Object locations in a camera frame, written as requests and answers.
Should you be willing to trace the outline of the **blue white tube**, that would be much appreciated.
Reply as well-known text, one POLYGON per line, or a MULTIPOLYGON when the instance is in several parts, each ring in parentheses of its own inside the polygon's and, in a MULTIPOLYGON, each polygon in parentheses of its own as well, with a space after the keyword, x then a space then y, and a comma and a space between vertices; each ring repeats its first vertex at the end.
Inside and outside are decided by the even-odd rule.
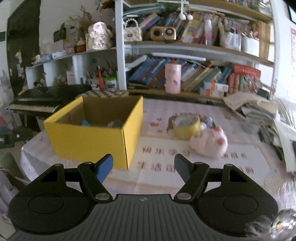
POLYGON ((212 120, 212 118, 210 116, 200 118, 200 121, 201 121, 201 130, 202 131, 205 129, 214 127, 214 121, 212 120))

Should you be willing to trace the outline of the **blue wrapper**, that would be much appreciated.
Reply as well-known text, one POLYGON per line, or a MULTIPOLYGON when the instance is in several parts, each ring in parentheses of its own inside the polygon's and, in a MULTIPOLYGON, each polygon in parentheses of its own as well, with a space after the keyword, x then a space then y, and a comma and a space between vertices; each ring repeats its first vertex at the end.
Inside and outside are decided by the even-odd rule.
POLYGON ((82 123, 81 123, 81 126, 95 126, 95 124, 92 124, 92 123, 89 123, 86 120, 83 120, 82 123))

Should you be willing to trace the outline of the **pink plush paw toy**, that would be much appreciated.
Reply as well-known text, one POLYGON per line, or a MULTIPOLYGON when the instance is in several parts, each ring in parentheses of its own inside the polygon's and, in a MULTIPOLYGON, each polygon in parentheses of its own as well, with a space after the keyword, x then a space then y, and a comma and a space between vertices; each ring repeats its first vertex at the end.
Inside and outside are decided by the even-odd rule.
POLYGON ((228 149, 228 139, 220 126, 196 132, 189 140, 190 148, 197 154, 222 157, 228 149))

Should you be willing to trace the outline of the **white pen holder box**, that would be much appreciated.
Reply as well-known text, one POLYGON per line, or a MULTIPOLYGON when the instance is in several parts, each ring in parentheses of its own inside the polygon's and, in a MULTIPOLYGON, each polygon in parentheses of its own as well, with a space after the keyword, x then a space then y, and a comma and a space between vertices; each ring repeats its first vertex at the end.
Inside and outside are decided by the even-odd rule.
POLYGON ((259 46, 260 43, 258 40, 246 36, 241 37, 242 52, 259 57, 259 46))

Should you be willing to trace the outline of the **orange white box lower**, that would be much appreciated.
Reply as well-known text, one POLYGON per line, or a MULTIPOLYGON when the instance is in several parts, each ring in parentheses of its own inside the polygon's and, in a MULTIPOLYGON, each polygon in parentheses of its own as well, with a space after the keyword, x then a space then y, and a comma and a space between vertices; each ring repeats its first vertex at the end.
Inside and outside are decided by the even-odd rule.
POLYGON ((204 88, 200 88, 200 95, 207 96, 207 97, 215 97, 215 98, 223 98, 224 92, 217 91, 217 90, 208 90, 204 88))

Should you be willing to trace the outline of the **pink checked tablecloth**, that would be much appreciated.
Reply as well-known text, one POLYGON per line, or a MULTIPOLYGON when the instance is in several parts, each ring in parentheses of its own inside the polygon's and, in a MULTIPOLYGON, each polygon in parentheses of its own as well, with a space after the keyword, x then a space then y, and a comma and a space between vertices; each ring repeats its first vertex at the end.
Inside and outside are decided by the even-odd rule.
POLYGON ((128 170, 113 169, 104 181, 112 194, 175 193, 184 182, 174 168, 174 157, 182 154, 191 162, 204 162, 212 168, 233 164, 261 185, 270 194, 292 175, 278 158, 273 147, 262 143, 257 135, 242 129, 242 120, 227 108, 186 102, 155 99, 144 100, 142 131, 128 170), (211 117, 222 127, 228 138, 227 153, 211 159, 193 153, 187 141, 178 140, 168 129, 169 119, 175 115, 196 113, 211 117))

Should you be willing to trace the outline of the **stack of papers and books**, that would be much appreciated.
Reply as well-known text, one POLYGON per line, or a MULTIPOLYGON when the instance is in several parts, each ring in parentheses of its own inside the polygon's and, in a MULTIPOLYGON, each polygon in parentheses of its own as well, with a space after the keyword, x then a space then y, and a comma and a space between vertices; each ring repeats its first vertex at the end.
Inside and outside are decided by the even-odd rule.
POLYGON ((224 97, 223 101, 244 120, 245 131, 259 134, 261 141, 272 145, 285 161, 286 171, 295 173, 295 103, 246 92, 224 97))

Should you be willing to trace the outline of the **yellow cardboard box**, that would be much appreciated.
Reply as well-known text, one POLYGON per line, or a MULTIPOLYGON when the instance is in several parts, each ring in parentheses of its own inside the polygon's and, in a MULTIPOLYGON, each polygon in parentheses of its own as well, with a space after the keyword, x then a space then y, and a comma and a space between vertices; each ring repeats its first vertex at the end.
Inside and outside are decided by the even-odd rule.
POLYGON ((112 154, 113 167, 127 170, 142 129, 143 102, 142 96, 77 98, 44 121, 55 154, 80 163, 112 154), (83 120, 95 126, 81 126, 83 120), (107 127, 116 120, 122 128, 107 127))

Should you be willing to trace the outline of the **gold tape roll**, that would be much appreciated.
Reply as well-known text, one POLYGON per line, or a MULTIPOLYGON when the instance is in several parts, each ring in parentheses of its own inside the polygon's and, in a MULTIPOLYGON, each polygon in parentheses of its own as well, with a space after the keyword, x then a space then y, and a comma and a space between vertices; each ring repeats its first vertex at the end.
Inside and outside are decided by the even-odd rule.
POLYGON ((201 130, 200 118, 193 114, 178 116, 173 120, 173 130, 177 138, 189 140, 196 132, 201 130))

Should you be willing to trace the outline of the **orange white box upper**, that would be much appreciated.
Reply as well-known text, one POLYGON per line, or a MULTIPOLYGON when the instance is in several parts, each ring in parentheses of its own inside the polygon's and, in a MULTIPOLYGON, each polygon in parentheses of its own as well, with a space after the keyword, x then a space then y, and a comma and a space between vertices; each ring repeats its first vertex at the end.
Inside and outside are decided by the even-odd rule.
POLYGON ((221 84, 216 82, 205 82, 204 88, 206 90, 211 91, 222 91, 222 92, 228 92, 229 86, 227 84, 221 84))

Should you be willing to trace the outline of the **red book box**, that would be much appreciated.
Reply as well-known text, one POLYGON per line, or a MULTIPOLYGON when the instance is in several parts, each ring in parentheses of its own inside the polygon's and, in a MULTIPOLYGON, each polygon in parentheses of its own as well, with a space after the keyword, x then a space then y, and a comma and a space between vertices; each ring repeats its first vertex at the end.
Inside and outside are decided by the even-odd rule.
POLYGON ((261 71, 260 70, 257 70, 255 68, 251 68, 249 66, 240 65, 240 64, 234 64, 233 65, 233 73, 241 75, 241 76, 254 77, 254 78, 257 78, 257 79, 260 79, 260 77, 261 77, 261 71))

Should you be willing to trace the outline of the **grey toy car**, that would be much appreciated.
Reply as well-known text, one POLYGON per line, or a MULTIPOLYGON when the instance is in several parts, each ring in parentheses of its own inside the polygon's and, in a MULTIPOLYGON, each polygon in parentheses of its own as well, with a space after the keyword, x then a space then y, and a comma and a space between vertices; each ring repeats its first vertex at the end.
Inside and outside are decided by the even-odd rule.
POLYGON ((108 128, 122 128, 123 123, 119 120, 111 121, 107 127, 108 128))

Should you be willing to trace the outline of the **red pen bottle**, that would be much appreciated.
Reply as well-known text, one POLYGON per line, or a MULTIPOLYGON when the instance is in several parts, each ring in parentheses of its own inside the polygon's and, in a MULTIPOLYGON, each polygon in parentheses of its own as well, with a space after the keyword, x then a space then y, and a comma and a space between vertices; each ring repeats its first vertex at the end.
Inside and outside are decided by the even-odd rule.
POLYGON ((99 89, 104 88, 104 83, 103 83, 103 78, 102 78, 100 66, 98 66, 98 84, 99 84, 99 89))

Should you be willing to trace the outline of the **pink cylindrical cup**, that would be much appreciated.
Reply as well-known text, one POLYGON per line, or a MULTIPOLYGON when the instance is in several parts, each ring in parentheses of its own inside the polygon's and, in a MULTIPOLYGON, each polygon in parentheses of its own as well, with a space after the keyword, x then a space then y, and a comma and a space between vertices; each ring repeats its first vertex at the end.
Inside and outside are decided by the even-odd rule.
POLYGON ((179 94, 181 92, 181 65, 165 65, 165 91, 169 94, 179 94))

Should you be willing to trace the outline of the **orange white box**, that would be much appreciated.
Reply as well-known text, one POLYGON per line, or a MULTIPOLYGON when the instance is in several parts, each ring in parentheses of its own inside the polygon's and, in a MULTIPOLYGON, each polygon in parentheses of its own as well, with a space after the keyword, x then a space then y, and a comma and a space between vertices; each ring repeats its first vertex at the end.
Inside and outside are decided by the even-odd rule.
POLYGON ((205 82, 204 88, 206 90, 211 91, 222 91, 222 92, 228 92, 229 86, 227 84, 221 84, 216 82, 205 82))
POLYGON ((204 88, 200 88, 200 95, 207 96, 207 97, 215 97, 215 98, 223 98, 224 92, 217 91, 217 90, 208 90, 204 88))

